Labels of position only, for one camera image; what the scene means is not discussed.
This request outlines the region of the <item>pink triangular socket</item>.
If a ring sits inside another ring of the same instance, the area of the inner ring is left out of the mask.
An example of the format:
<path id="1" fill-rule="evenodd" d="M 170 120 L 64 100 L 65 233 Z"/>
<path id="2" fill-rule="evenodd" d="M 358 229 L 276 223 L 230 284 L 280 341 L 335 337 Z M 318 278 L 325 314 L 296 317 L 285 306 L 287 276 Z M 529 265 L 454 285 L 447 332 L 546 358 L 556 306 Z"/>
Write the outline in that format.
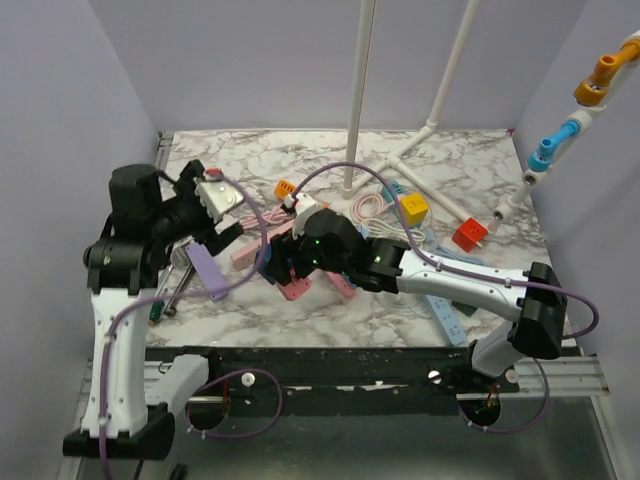
<path id="1" fill-rule="evenodd" d="M 336 290 L 341 293 L 346 299 L 351 299 L 356 294 L 356 287 L 344 276 L 337 273 L 326 272 L 326 275 L 331 284 Z"/>

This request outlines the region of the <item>purple power strip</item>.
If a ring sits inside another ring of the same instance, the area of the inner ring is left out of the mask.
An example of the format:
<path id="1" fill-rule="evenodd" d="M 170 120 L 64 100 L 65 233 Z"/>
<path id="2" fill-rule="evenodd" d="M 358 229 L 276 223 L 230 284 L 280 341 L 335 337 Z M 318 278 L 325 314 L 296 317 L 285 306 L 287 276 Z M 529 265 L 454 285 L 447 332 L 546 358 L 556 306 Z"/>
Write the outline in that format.
<path id="1" fill-rule="evenodd" d="M 186 246 L 185 252 L 203 288 L 209 292 L 213 291 L 210 295 L 211 300 L 216 302 L 224 299 L 228 295 L 229 283 L 209 251 L 198 243 L 190 243 Z"/>

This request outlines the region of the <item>pink long power strip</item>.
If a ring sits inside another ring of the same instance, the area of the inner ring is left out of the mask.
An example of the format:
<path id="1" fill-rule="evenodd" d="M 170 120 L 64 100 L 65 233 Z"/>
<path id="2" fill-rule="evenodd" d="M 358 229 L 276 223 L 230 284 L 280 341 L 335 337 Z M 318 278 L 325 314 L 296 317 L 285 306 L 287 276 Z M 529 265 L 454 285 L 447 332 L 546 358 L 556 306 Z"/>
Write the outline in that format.
<path id="1" fill-rule="evenodd" d="M 286 223 L 275 227 L 268 231 L 267 240 L 270 240 L 273 236 L 285 233 L 289 230 L 294 221 L 290 220 Z M 239 250 L 235 251 L 231 254 L 231 263 L 236 270 L 243 270 L 251 266 L 254 261 L 257 252 L 259 251 L 261 246 L 261 239 L 258 238 L 256 240 L 251 241 L 248 245 L 241 247 Z"/>

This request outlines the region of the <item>light blue power strip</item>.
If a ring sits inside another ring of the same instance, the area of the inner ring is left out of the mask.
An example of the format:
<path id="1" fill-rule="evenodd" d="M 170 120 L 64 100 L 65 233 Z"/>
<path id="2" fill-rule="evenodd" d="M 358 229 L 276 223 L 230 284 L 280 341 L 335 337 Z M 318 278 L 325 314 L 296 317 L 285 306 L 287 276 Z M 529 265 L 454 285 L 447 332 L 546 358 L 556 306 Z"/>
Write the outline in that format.
<path id="1" fill-rule="evenodd" d="M 449 346 L 459 346 L 466 342 L 466 333 L 448 300 L 426 295 L 424 302 Z"/>

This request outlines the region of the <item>red cube socket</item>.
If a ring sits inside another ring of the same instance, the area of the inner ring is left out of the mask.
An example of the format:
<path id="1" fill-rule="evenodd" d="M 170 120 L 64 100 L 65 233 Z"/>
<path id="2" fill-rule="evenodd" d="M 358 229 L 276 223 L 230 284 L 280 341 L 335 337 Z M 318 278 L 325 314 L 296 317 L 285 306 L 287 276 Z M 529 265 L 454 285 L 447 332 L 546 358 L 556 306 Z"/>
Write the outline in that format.
<path id="1" fill-rule="evenodd" d="M 452 241 L 464 252 L 471 252 L 487 236 L 488 230 L 474 218 L 464 221 L 452 236 Z"/>

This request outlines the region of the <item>dark green cube socket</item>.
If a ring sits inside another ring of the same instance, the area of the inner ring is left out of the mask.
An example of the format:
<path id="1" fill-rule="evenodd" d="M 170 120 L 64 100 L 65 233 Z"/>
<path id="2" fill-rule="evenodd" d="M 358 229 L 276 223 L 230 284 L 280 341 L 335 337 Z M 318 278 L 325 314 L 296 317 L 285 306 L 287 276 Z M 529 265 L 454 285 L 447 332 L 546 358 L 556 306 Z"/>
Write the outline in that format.
<path id="1" fill-rule="evenodd" d="M 467 317 L 471 317 L 478 310 L 477 307 L 456 301 L 452 301 L 451 305 Z"/>

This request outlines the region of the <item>dark blue cube socket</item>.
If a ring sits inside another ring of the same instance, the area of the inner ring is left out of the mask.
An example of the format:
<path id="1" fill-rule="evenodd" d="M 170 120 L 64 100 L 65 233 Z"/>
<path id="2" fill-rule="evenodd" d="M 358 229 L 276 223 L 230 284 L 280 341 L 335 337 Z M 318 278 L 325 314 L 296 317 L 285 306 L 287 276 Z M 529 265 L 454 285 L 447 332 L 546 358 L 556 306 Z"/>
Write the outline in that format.
<path id="1" fill-rule="evenodd" d="M 257 272 L 259 275 L 265 279 L 269 284 L 274 285 L 276 283 L 275 279 L 270 275 L 268 271 L 268 265 L 271 261 L 272 257 L 272 247 L 270 244 L 267 245 L 262 262 L 259 265 Z"/>

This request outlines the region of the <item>pink square socket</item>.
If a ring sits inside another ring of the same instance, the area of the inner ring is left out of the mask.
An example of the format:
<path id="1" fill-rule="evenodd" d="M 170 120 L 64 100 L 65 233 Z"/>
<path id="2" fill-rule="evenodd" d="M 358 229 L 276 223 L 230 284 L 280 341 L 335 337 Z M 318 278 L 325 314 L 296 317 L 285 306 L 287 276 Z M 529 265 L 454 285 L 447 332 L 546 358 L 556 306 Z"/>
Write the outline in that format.
<path id="1" fill-rule="evenodd" d="M 287 285 L 276 284 L 277 289 L 288 301 L 295 301 L 301 298 L 311 287 L 311 280 L 308 278 L 293 279 Z"/>

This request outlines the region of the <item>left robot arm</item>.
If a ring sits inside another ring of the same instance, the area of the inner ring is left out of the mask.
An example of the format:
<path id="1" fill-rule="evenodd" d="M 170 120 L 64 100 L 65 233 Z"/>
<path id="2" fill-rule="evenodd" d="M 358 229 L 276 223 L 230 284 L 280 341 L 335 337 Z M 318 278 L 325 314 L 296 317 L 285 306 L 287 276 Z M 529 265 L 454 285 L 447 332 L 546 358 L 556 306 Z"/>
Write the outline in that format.
<path id="1" fill-rule="evenodd" d="M 244 201 L 219 174 L 189 162 L 168 200 L 160 189 L 165 176 L 133 164 L 114 170 L 109 181 L 111 214 L 83 257 L 95 325 L 91 389 L 79 429 L 64 439 L 66 456 L 164 460 L 189 397 L 221 385 L 212 354 L 183 353 L 151 389 L 144 386 L 148 318 L 171 248 L 193 238 L 216 255 L 242 233 L 239 224 L 215 229 Z"/>

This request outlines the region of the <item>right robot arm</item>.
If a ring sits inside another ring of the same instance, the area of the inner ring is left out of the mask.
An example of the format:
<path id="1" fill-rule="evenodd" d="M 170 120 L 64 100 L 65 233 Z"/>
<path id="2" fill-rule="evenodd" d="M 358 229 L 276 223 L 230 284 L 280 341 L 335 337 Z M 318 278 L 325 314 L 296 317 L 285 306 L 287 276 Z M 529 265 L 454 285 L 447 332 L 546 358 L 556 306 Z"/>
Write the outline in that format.
<path id="1" fill-rule="evenodd" d="M 503 324 L 475 341 L 460 367 L 461 382 L 471 391 L 485 390 L 522 358 L 561 354 L 567 298 L 546 264 L 518 270 L 455 261 L 405 241 L 363 236 L 345 216 L 321 209 L 301 231 L 273 236 L 260 268 L 281 286 L 315 270 L 345 276 L 365 291 L 433 295 L 501 317 Z"/>

